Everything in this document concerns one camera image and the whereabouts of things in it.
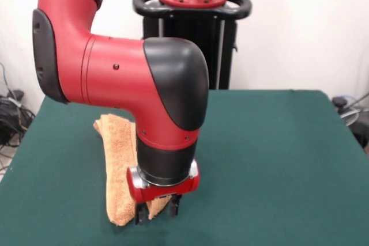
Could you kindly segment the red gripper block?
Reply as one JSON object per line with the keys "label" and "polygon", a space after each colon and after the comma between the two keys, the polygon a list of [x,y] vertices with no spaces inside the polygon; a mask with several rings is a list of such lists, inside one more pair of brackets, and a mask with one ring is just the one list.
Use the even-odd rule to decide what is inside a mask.
{"label": "red gripper block", "polygon": [[130,166],[126,171],[126,178],[130,196],[135,201],[134,224],[144,225],[147,218],[147,205],[145,202],[173,195],[169,202],[169,215],[176,217],[179,212],[181,195],[195,191],[199,186],[200,174],[196,160],[193,160],[189,170],[189,176],[181,183],[174,186],[157,186],[150,184],[140,175],[138,166]]}

